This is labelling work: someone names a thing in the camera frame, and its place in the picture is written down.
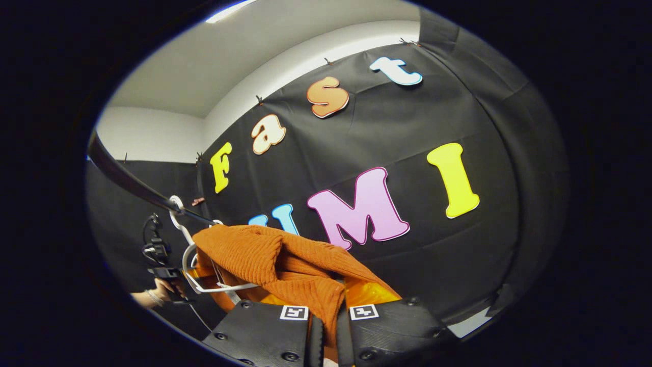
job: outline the ceiling light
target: ceiling light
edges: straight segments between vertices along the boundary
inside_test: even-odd
[[[211,16],[210,18],[206,19],[206,23],[211,23],[211,24],[216,23],[216,22],[226,18],[227,16],[233,14],[234,12],[237,12],[243,6],[253,3],[254,1],[256,1],[256,0],[246,0],[246,1],[243,1],[242,3],[238,3],[238,4],[233,5],[232,7],[228,7],[226,9],[224,9],[224,10],[221,10],[220,12],[216,13],[214,16]]]

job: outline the colorful foam letter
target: colorful foam letter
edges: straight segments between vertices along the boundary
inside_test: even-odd
[[[254,138],[254,153],[263,154],[272,145],[277,145],[285,137],[286,128],[281,127],[278,116],[270,114],[262,118],[251,130]]]
[[[439,168],[449,197],[446,216],[451,219],[476,209],[480,204],[480,197],[472,192],[466,176],[462,150],[462,146],[457,143],[444,144],[426,157],[431,165]]]
[[[390,60],[383,56],[374,61],[374,63],[369,66],[369,69],[372,69],[373,71],[380,70],[394,83],[403,86],[413,86],[421,83],[421,80],[423,80],[421,74],[417,72],[408,74],[405,70],[401,69],[401,66],[405,64],[406,63],[403,60]]]
[[[349,93],[342,88],[335,88],[339,85],[339,80],[327,76],[308,88],[306,96],[313,104],[312,113],[315,116],[326,118],[346,107],[349,103]]]
[[[294,224],[294,220],[292,220],[292,210],[292,205],[283,204],[277,206],[274,208],[274,210],[272,210],[272,216],[281,222],[283,231],[296,234],[298,236],[299,231],[297,230],[297,226]],[[269,219],[264,214],[257,215],[252,219],[249,219],[249,225],[260,225],[262,227],[267,227],[268,220]]]
[[[221,190],[229,184],[229,179],[225,177],[225,174],[229,173],[229,157],[227,154],[231,154],[232,151],[231,143],[226,142],[220,150],[211,157],[211,166],[213,166],[213,174],[215,175],[215,193],[219,193]]]
[[[330,190],[324,190],[308,199],[328,234],[331,244],[351,248],[351,242],[342,237],[340,228],[357,243],[364,245],[367,238],[367,221],[371,219],[375,241],[387,241],[409,231],[409,223],[402,221],[387,191],[387,170],[383,167],[363,172],[355,181],[355,204],[352,208]]]

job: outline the white hanger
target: white hanger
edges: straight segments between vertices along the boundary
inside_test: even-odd
[[[183,209],[183,203],[181,202],[181,199],[178,196],[172,196],[170,197],[170,200],[172,200],[178,207],[179,209]],[[174,224],[174,227],[177,227],[178,230],[180,230],[183,233],[183,236],[186,238],[186,241],[188,241],[188,247],[186,248],[186,251],[183,252],[183,258],[181,259],[181,265],[183,266],[183,273],[186,276],[186,278],[189,280],[190,285],[192,286],[192,289],[195,291],[195,293],[200,294],[200,293],[217,293],[217,292],[228,292],[229,297],[235,301],[237,299],[240,301],[240,298],[235,294],[234,291],[240,291],[242,289],[248,289],[248,288],[255,288],[258,287],[258,285],[253,284],[253,283],[248,283],[248,284],[242,284],[242,285],[234,285],[234,286],[229,286],[226,284],[222,284],[220,282],[217,283],[217,285],[220,286],[220,288],[217,289],[204,289],[195,278],[193,278],[190,273],[188,273],[188,256],[190,256],[190,253],[193,252],[196,248],[197,245],[195,242],[192,240],[192,237],[190,236],[190,233],[186,229],[186,227],[182,226],[179,224],[176,218],[176,213],[173,210],[170,210],[170,219],[172,220],[172,223]],[[219,220],[213,220],[217,224],[223,225],[223,223]],[[197,255],[195,254],[192,262],[193,264],[197,260]]]

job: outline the bracelet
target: bracelet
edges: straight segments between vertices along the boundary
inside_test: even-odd
[[[149,297],[152,298],[152,300],[153,300],[156,304],[158,304],[159,306],[163,306],[163,303],[165,303],[165,302],[163,302],[162,299],[160,299],[159,297],[157,297],[157,296],[154,294],[154,292],[150,291],[149,289],[145,290],[145,292],[147,292],[147,294],[149,295]]]

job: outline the metal rod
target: metal rod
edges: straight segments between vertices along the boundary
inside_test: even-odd
[[[97,136],[97,131],[93,129],[93,134],[88,147],[88,157],[93,164],[100,170],[106,177],[113,183],[132,193],[133,195],[159,206],[166,210],[173,210],[178,215],[187,215],[193,219],[204,222],[208,225],[214,225],[215,222],[206,219],[201,215],[188,210],[186,208],[180,209],[172,200],[157,193],[151,187],[145,185],[141,180],[137,179],[133,174],[129,173],[124,167],[117,163],[117,161],[106,150],[100,137]]]

